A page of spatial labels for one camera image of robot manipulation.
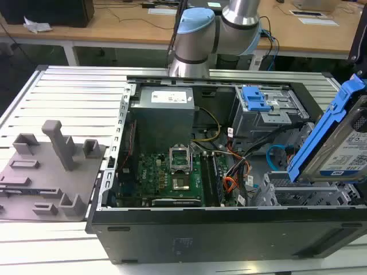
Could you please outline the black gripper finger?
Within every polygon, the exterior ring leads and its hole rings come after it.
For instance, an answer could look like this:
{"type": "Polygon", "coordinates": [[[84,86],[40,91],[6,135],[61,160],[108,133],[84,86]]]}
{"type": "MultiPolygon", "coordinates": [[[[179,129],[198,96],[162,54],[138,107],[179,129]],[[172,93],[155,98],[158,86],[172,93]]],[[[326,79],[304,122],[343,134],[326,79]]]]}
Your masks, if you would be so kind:
{"type": "Polygon", "coordinates": [[[366,107],[357,109],[355,116],[353,117],[351,127],[355,131],[367,131],[367,110],[366,107]]]}

